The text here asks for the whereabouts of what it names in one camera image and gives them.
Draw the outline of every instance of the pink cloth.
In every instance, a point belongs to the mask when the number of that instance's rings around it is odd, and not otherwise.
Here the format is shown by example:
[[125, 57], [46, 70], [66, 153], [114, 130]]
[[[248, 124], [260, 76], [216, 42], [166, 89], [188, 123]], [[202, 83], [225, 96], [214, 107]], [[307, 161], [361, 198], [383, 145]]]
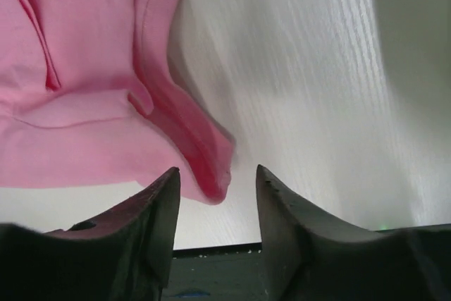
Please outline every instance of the pink cloth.
[[168, 71], [177, 2], [0, 1], [0, 186], [147, 185], [177, 166], [184, 196], [224, 199], [232, 145]]

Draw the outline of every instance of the white table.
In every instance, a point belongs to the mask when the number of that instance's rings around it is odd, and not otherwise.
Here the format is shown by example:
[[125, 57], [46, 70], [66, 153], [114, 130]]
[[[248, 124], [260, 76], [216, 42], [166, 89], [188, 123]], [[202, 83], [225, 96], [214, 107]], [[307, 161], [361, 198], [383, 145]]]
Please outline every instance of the white table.
[[[360, 226], [451, 222], [450, 4], [182, 0], [171, 63], [237, 149], [224, 203], [182, 200], [175, 248], [259, 241], [258, 163]], [[1, 189], [0, 221], [67, 228], [138, 190]]]

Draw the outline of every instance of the black plastic jaw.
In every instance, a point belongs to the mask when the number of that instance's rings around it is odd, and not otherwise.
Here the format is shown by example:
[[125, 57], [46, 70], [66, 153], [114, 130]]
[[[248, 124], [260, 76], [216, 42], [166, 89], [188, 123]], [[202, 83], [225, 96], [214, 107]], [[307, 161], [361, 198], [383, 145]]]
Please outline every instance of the black plastic jaw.
[[0, 300], [160, 300], [180, 204], [172, 168], [68, 231], [0, 224]]
[[270, 301], [451, 300], [451, 227], [373, 232], [257, 169]]

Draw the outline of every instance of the white wood grain surface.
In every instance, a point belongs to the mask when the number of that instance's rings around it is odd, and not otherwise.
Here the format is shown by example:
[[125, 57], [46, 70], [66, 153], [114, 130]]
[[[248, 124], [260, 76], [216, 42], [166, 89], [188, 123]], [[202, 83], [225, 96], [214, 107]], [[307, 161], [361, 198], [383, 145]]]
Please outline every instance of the white wood grain surface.
[[[224, 203], [175, 248], [259, 241], [257, 164], [360, 226], [451, 222], [450, 0], [182, 0], [169, 59], [236, 141]], [[134, 183], [0, 190], [0, 221], [67, 228]]]

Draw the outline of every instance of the pink shirt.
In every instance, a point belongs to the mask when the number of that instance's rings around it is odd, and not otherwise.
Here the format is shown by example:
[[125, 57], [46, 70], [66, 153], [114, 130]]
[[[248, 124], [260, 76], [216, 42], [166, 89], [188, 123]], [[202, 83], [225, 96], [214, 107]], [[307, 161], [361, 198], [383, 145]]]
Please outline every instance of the pink shirt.
[[180, 168], [218, 203], [231, 143], [168, 71], [178, 0], [0, 1], [0, 186], [138, 180]]

